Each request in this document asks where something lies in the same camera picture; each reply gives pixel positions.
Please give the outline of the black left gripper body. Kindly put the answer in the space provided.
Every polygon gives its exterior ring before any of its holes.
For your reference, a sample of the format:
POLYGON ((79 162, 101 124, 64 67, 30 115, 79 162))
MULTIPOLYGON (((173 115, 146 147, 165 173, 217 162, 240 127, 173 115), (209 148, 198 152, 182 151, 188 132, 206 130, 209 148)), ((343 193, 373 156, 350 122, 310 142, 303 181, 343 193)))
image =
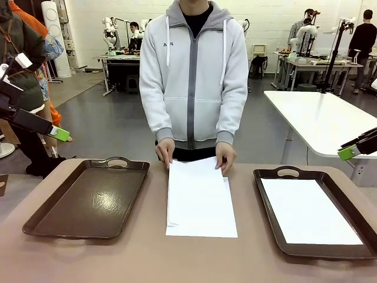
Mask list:
POLYGON ((16 106, 23 90, 11 83, 1 80, 1 118, 11 120, 18 111, 16 106))

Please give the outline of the person's left hand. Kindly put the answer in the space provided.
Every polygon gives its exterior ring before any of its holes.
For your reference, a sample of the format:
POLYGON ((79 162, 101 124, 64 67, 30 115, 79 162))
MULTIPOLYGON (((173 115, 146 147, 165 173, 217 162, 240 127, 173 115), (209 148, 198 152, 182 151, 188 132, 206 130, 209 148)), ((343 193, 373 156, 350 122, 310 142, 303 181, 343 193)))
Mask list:
POLYGON ((218 142, 216 144, 216 170, 220 169, 223 175, 232 167, 236 157, 236 151, 231 144, 225 142, 218 142))

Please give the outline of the person's right hand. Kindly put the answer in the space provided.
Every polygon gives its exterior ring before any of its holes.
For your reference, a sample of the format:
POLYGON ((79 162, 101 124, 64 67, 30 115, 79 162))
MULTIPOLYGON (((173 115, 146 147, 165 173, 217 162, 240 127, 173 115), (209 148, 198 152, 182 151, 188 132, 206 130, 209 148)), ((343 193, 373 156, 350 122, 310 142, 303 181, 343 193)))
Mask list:
POLYGON ((158 158, 165 164, 166 168, 170 168, 173 162, 173 152, 175 149, 175 142, 171 138, 162 139, 157 142, 156 154, 158 158))

